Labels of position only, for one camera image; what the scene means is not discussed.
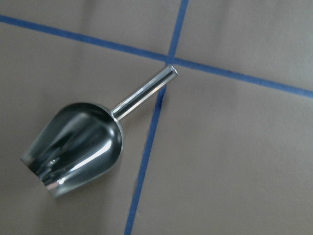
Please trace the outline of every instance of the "stainless steel scoop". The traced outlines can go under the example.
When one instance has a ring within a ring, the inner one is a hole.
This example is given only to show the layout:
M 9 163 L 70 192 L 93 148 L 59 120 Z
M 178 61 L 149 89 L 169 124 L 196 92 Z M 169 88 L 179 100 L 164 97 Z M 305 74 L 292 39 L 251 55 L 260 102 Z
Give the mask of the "stainless steel scoop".
M 120 120 L 175 76 L 165 67 L 111 111 L 90 103 L 63 108 L 38 135 L 22 162 L 57 197 L 106 173 L 123 149 Z

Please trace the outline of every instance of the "cylindrical handle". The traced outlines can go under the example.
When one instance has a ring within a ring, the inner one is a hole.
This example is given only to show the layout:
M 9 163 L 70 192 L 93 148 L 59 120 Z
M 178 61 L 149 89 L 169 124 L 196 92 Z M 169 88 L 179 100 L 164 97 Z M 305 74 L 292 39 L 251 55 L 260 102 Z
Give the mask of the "cylindrical handle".
M 112 114 L 117 120 L 121 120 L 139 104 L 149 98 L 165 86 L 170 80 L 178 75 L 173 65 L 166 66 L 162 71 L 155 75 L 149 82 L 140 87 L 134 94 L 126 98 L 112 109 Z

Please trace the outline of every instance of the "blue tape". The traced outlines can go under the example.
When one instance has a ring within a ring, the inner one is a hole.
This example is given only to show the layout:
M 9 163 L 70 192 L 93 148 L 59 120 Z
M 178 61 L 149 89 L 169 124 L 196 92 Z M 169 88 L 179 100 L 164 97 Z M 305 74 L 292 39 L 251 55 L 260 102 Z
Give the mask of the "blue tape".
M 135 193 L 133 195 L 131 207 L 129 210 L 129 215 L 127 218 L 124 235 L 130 235 L 132 233 L 134 219 L 136 216 L 138 203 L 139 203 L 139 199 L 141 195 L 141 190 L 142 190 L 143 182 L 144 182 L 145 175 L 146 175 L 146 170 L 147 170 L 147 166 L 148 166 L 148 162 L 150 158 L 153 140 L 155 138 L 155 134 L 157 130 L 158 119 L 160 117 L 165 91 L 166 91 L 166 88 L 163 88 L 157 95 L 155 109 L 154 109 L 152 120 L 150 123 L 149 134 L 147 137 L 147 142 L 144 148 L 144 152 L 143 152 L 143 156 L 142 156 L 142 160 L 141 160 L 141 164 L 139 168 L 137 185 L 136 185 Z
M 15 19 L 12 17 L 8 17 L 8 16 L 0 15 L 0 22 L 23 27 L 23 28 L 33 29 L 39 32 L 48 33 L 48 34 L 52 34 L 52 35 L 56 35 L 60 37 L 65 37 L 65 38 L 73 39 L 76 41 L 97 45 L 100 47 L 110 48 L 110 49 L 130 53 L 134 55 L 139 55 L 142 57 L 163 61 L 166 63 L 172 63 L 172 64 L 184 66 L 184 67 L 194 69 L 194 70 L 200 70 L 200 71 L 204 71 L 208 73 L 213 73 L 213 74 L 217 74 L 220 76 L 225 76 L 225 77 L 257 84 L 260 86 L 269 87 L 269 88 L 281 90 L 284 92 L 289 92 L 292 94 L 297 94 L 297 95 L 313 98 L 313 92 L 310 90 L 306 90 L 306 89 L 302 89 L 302 88 L 298 88 L 294 86 L 289 86 L 289 85 L 285 85 L 282 83 L 273 82 L 273 81 L 266 80 L 263 78 L 249 76 L 249 75 L 245 75 L 245 74 L 241 74 L 237 72 L 231 72 L 228 70 L 223 70 L 223 69 L 212 67 L 209 65 L 199 64 L 199 63 L 188 61 L 188 60 L 175 58 L 175 51 L 177 49 L 178 39 L 180 35 L 180 31 L 178 29 L 181 30 L 182 23 L 183 23 L 181 12 L 186 11 L 187 2 L 188 2 L 187 0 L 183 0 L 181 2 L 182 4 L 180 5 L 179 15 L 177 19 L 180 23 L 178 22 L 176 23 L 176 27 L 174 31 L 177 31 L 177 33 L 173 34 L 168 56 L 151 52 L 148 50 L 139 49 L 136 47 L 126 46 L 123 44 L 114 43 L 114 42 L 86 36 L 86 35 L 79 34 L 79 33 L 73 33 L 73 32 L 69 32 L 66 30 L 62 30 L 62 29 L 57 29 L 57 28 L 53 28 L 53 27 L 49 27 L 49 26 L 45 26 L 45 25 L 41 25 L 37 23 L 19 20 L 19 19 Z
M 181 28 L 182 28 L 182 23 L 184 21 L 187 5 L 188 5 L 188 0 L 182 0 L 180 3 L 179 13 L 178 13 L 178 16 L 176 19 L 175 28 L 174 28 L 168 56 L 167 56 L 166 62 L 165 62 L 166 64 L 172 63 L 174 61 L 174 57 L 175 57 L 177 45 L 179 42 L 180 32 L 181 32 Z M 131 233 L 132 233 L 134 220 L 135 220 L 135 216 L 136 216 L 136 212 L 137 212 L 137 208 L 138 208 L 138 203 L 139 203 L 139 199 L 140 199 L 140 195 L 141 195 L 141 190 L 142 190 L 143 182 L 145 179 L 147 166 L 149 163 L 149 158 L 150 158 L 150 154 L 151 154 L 153 140 L 155 138 L 158 119 L 160 117 L 165 92 L 166 92 L 166 87 L 164 87 L 161 91 L 159 91 L 158 95 L 157 95 L 156 105 L 155 105 L 155 109 L 153 112 L 153 116 L 152 116 L 152 120 L 151 120 L 151 124 L 150 124 L 150 128 L 149 128 L 149 134 L 147 137 L 147 142 L 145 145 L 145 149 L 144 149 L 141 164 L 140 164 L 140 169 L 139 169 L 138 179 L 137 179 L 137 185 L 136 185 L 135 193 L 134 193 L 134 196 L 132 199 L 129 215 L 127 218 L 124 235 L 131 235 Z
M 175 53 L 176 53 L 176 50 L 177 50 L 177 46 L 178 46 L 178 42 L 179 42 L 179 38 L 180 38 L 180 32 L 181 32 L 182 24 L 184 22 L 186 10 L 187 10 L 187 6 L 188 6 L 188 0 L 182 0 L 181 3 L 180 3 L 179 12 L 178 12 L 178 15 L 177 15 L 176 24 L 175 24 L 175 28 L 174 28 L 173 37 L 172 37 L 170 48 L 169 48 L 169 51 L 168 51 L 168 57 L 167 57 L 167 60 L 166 60 L 167 64 L 172 64 L 173 63 L 173 60 L 174 60 L 174 57 L 175 57 Z
M 224 77 L 229 77 L 229 78 L 244 81 L 244 82 L 257 84 L 263 87 L 269 87 L 269 88 L 277 89 L 280 91 L 313 98 L 312 91 L 309 91 L 303 88 L 285 85 L 285 84 L 278 83 L 278 82 L 273 82 L 273 81 L 266 80 L 266 79 L 259 78 L 259 77 L 245 75 L 245 74 L 238 73 L 238 72 L 232 72 L 232 71 L 228 71 L 228 70 L 224 70 L 224 69 L 220 69 L 220 68 L 216 68 L 216 67 L 212 67 L 212 66 L 208 66 L 204 64 L 199 64 L 199 63 L 188 61 L 188 60 L 178 59 L 178 58 L 174 58 L 173 64 L 184 66 L 184 67 L 194 69 L 194 70 L 200 70 L 203 72 L 213 73 L 213 74 L 224 76 Z
M 19 26 L 22 28 L 33 29 L 35 31 L 48 33 L 48 34 L 56 35 L 56 36 L 63 37 L 63 38 L 69 38 L 69 39 L 73 39 L 73 40 L 76 40 L 79 42 L 97 45 L 100 47 L 110 48 L 110 49 L 130 53 L 130 54 L 134 54 L 134 55 L 139 55 L 139 56 L 143 56 L 146 58 L 159 60 L 159 61 L 163 61 L 163 62 L 165 62 L 166 58 L 167 58 L 167 56 L 165 56 L 165 55 L 151 52 L 148 50 L 143 50 L 143 49 L 139 49 L 136 47 L 126 46 L 123 44 L 114 43 L 114 42 L 110 42 L 107 40 L 102 40 L 102 39 L 86 36 L 86 35 L 79 34 L 79 33 L 70 32 L 70 31 L 66 31 L 66 30 L 62 30 L 62 29 L 58 29 L 58 28 L 53 28 L 53 27 L 45 26 L 45 25 L 38 24 L 38 23 L 19 20 L 19 19 L 15 19 L 12 17 L 8 17 L 8 16 L 0 15 L 0 22 Z

